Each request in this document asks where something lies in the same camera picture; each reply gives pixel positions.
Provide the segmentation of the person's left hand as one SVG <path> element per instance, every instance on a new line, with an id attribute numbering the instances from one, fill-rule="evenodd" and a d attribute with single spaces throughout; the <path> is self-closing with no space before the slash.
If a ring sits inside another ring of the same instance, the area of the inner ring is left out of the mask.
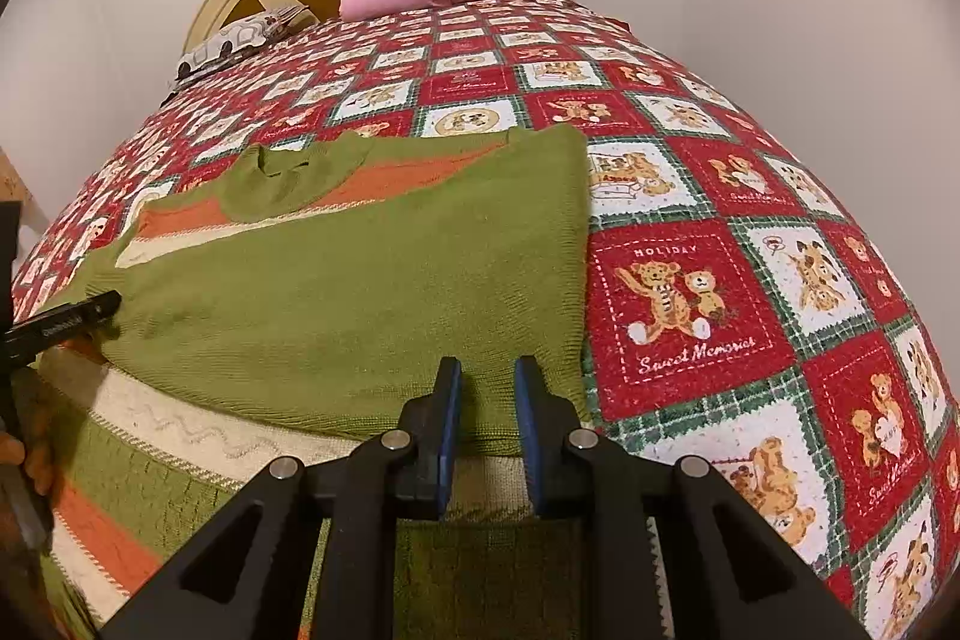
<path id="1" fill-rule="evenodd" d="M 26 440 L 13 437 L 8 432 L 0 434 L 3 466 L 23 466 L 34 491 L 39 495 L 47 495 L 55 481 L 55 464 L 49 438 L 51 420 L 49 411 L 39 411 L 32 416 L 25 425 Z"/>

